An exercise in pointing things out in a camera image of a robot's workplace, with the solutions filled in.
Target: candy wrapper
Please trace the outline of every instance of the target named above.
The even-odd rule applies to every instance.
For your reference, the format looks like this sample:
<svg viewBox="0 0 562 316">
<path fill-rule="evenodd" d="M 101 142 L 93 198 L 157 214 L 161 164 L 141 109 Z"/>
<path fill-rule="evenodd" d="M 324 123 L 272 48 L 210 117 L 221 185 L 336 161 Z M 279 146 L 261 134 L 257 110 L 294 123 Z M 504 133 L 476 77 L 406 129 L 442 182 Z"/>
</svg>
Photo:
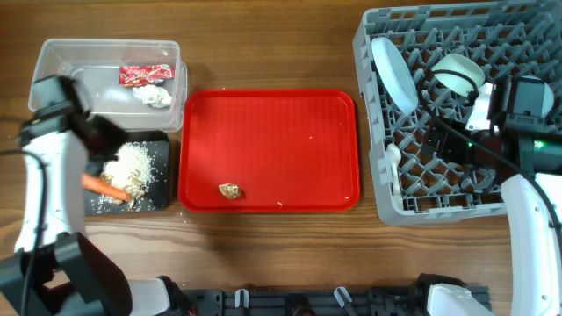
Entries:
<svg viewBox="0 0 562 316">
<path fill-rule="evenodd" d="M 159 83 L 162 79 L 170 79 L 176 70 L 168 65 L 154 66 L 123 66 L 119 68 L 119 84 L 124 87 L 140 87 L 150 83 Z"/>
</svg>

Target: dish rack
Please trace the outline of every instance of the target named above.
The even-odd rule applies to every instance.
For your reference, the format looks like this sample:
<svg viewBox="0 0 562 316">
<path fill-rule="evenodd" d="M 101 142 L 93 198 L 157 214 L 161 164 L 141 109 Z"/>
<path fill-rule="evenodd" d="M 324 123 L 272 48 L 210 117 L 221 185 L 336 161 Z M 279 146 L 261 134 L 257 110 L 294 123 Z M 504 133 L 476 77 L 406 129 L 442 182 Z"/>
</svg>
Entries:
<svg viewBox="0 0 562 316">
<path fill-rule="evenodd" d="M 359 90 L 367 106 L 371 135 L 372 180 L 378 215 L 386 224 L 438 223 L 505 214 L 501 188 L 466 194 L 493 185 L 494 171 L 469 176 L 462 166 L 435 155 L 419 154 L 430 116 L 418 106 L 410 115 L 393 103 L 378 76 L 371 41 L 386 37 L 399 49 L 414 82 L 446 54 L 462 54 L 476 62 L 486 81 L 508 75 L 534 75 L 549 83 L 555 105 L 549 132 L 562 128 L 562 3 L 501 1 L 475 4 L 408 6 L 367 10 L 353 39 Z M 433 78 L 424 83 L 425 97 L 447 119 L 466 122 L 472 112 L 465 98 Z M 393 143 L 402 160 L 398 172 L 403 210 L 393 199 L 392 173 L 385 148 Z"/>
</svg>

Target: plastic container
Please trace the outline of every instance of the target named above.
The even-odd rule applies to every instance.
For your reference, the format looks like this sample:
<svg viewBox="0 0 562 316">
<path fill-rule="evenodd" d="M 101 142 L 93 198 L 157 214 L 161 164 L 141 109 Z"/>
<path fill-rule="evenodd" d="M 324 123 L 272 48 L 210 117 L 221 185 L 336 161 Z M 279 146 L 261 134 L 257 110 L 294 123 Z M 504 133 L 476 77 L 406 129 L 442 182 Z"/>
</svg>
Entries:
<svg viewBox="0 0 562 316">
<path fill-rule="evenodd" d="M 176 76 L 161 85 L 172 96 L 171 106 L 156 109 L 133 96 L 133 89 L 119 85 L 119 67 L 167 63 Z M 179 45 L 168 40 L 136 39 L 50 39 L 43 44 L 33 81 L 48 75 L 76 79 L 85 106 L 92 114 L 103 115 L 126 130 L 175 132 L 182 127 L 187 99 L 187 67 L 180 58 Z M 33 93 L 29 109 L 39 102 Z"/>
<path fill-rule="evenodd" d="M 203 90 L 184 124 L 177 195 L 189 210 L 333 212 L 359 199 L 355 105 L 340 90 Z M 222 196 L 224 183 L 242 196 Z"/>
<path fill-rule="evenodd" d="M 474 4 L 423 5 L 367 10 L 353 39 L 359 90 L 369 116 L 372 180 L 379 217 L 391 225 L 457 221 L 505 214 L 500 187 L 489 194 L 464 194 L 459 181 L 464 171 L 454 163 L 418 155 L 430 116 L 421 107 L 404 115 L 392 103 L 373 60 L 373 39 L 388 38 L 399 49 L 414 82 L 424 69 L 445 55 L 462 54 L 484 71 L 486 81 L 504 75 L 534 75 L 550 84 L 555 102 L 562 98 L 562 3 L 560 1 L 510 1 Z M 437 80 L 424 83 L 433 104 L 446 118 L 466 122 L 470 108 L 464 97 L 440 87 Z M 550 114 L 549 132 L 562 128 L 562 107 Z M 398 172 L 402 211 L 392 195 L 392 173 L 385 149 L 393 143 L 402 160 Z M 479 190 L 494 179 L 483 170 L 463 181 Z"/>
</svg>

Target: carrot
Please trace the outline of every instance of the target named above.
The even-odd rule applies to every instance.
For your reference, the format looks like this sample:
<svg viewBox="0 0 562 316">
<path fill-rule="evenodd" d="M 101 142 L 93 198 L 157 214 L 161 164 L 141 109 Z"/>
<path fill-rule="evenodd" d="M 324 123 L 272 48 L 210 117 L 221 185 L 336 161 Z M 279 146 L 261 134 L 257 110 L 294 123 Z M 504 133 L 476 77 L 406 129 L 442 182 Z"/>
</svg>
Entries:
<svg viewBox="0 0 562 316">
<path fill-rule="evenodd" d="M 105 183 L 102 179 L 88 174 L 82 174 L 82 185 L 86 190 L 104 194 L 123 201 L 127 201 L 131 198 L 131 196 L 125 191 L 112 187 L 111 185 Z"/>
</svg>

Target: black cable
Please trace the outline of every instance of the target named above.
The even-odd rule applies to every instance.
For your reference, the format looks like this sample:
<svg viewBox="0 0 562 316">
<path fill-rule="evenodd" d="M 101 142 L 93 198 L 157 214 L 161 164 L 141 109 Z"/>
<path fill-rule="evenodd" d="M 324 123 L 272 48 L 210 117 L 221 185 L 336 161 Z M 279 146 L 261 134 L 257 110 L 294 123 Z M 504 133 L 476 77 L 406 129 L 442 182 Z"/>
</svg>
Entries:
<svg viewBox="0 0 562 316">
<path fill-rule="evenodd" d="M 19 314 L 26 316 L 27 315 L 27 305 L 29 302 L 29 290 L 31 289 L 32 285 L 32 278 L 33 278 L 33 271 L 35 268 L 36 262 L 36 253 L 39 245 L 41 244 L 41 240 L 43 238 L 43 230 L 44 230 L 44 222 L 45 222 L 45 212 L 47 209 L 47 166 L 41 160 L 41 158 L 31 152 L 25 150 L 6 150 L 0 152 L 0 156 L 6 155 L 15 155 L 21 154 L 32 157 L 38 164 L 39 168 L 41 169 L 41 178 L 42 178 L 42 186 L 41 186 L 41 197 L 40 197 L 40 208 L 39 208 L 39 215 L 37 218 L 37 226 L 35 227 L 35 242 L 33 243 L 32 252 L 30 254 L 29 263 L 27 264 L 27 270 L 25 272 L 24 278 L 24 289 L 21 294 L 21 307 L 19 309 Z"/>
<path fill-rule="evenodd" d="M 459 75 L 459 77 L 462 78 L 461 74 L 450 74 L 450 75 Z M 535 181 L 535 179 L 527 171 L 521 169 L 519 166 L 517 166 L 513 162 L 509 161 L 508 159 L 503 157 L 501 154 L 498 154 L 498 153 L 494 152 L 493 150 L 488 149 L 488 148 L 480 145 L 478 142 L 472 141 L 470 138 L 464 136 L 461 132 L 457 131 L 456 129 L 450 127 L 448 124 L 443 122 L 433 111 L 431 111 L 431 109 L 429 108 L 428 104 L 426 103 L 425 98 L 423 97 L 423 93 L 422 93 L 422 88 L 423 88 L 423 83 L 425 82 L 425 77 L 426 77 L 426 75 L 424 74 L 423 77 L 419 79 L 419 81 L 418 81 L 418 83 L 416 84 L 416 87 L 415 87 L 417 89 L 418 98 L 420 99 L 420 104 L 421 104 L 421 107 L 423 108 L 423 110 L 426 111 L 431 116 L 431 118 L 433 120 L 435 120 L 435 122 L 437 122 L 439 125 L 446 128 L 450 133 L 455 134 L 455 136 L 457 136 L 458 138 L 466 141 L 467 143 L 472 143 L 472 145 L 474 147 L 482 150 L 486 154 L 491 155 L 492 157 L 494 157 L 498 161 L 500 161 L 503 164 L 505 164 L 506 166 L 510 167 L 516 173 L 520 174 L 525 180 L 529 181 L 530 185 L 533 186 L 533 188 L 537 191 L 537 193 L 541 197 L 541 199 L 543 199 L 544 205 L 546 206 L 546 210 L 548 211 L 549 215 L 551 216 L 552 225 L 550 227 L 554 228 L 554 232 L 556 234 L 556 240 L 558 242 L 558 251 L 559 251 L 560 255 L 562 256 L 562 231 L 561 231 L 562 225 L 560 225 L 560 220 L 558 219 L 558 215 L 556 214 L 556 210 L 554 209 L 554 205 L 552 205 L 551 200 L 548 198 L 548 196 L 544 192 L 543 188 L 541 188 L 541 186 L 538 185 L 537 181 Z"/>
</svg>

